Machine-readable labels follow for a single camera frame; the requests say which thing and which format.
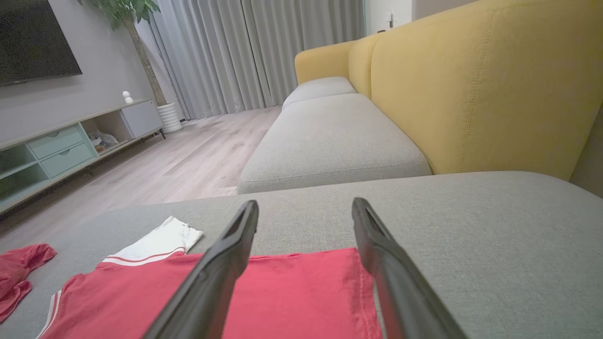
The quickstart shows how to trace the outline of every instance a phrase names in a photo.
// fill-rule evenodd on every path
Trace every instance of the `tv stand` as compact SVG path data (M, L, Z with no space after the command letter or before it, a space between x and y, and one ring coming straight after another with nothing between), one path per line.
M162 126L155 104L137 100L0 144L0 214L141 139L165 139ZM96 151L88 138L96 130L117 145Z

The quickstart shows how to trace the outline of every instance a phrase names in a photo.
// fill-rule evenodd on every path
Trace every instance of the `gray curtain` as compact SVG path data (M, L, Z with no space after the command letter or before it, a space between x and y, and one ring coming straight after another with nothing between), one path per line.
M159 5L154 33L192 118L282 104L297 84L297 53L364 35L362 0L160 0Z

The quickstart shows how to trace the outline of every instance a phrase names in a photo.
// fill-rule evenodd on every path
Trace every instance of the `gray sofa cushion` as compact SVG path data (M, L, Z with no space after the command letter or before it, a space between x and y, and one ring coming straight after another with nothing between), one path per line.
M291 104L242 171L238 193L427 176L425 157L362 94Z
M291 92L283 103L283 110L301 100L328 97L330 95L356 93L349 80L344 77L329 77L305 82Z
M356 245L354 197L372 204L470 338L601 338L603 200L524 172L463 173L348 183L140 206L57 235L57 256L34 270L31 292L0 328L33 338L50 296L168 216L216 240L240 205L259 203L252 255Z

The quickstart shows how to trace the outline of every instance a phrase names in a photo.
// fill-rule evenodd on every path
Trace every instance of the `television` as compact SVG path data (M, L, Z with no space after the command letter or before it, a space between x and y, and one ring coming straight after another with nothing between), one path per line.
M77 74L48 0L0 0L0 86Z

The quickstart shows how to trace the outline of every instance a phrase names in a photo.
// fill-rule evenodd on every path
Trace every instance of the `white cabinet door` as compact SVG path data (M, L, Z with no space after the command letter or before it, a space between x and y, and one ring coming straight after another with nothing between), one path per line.
M136 104L121 110L125 123L132 133L132 137L139 138L156 131L163 126L157 108L152 101Z

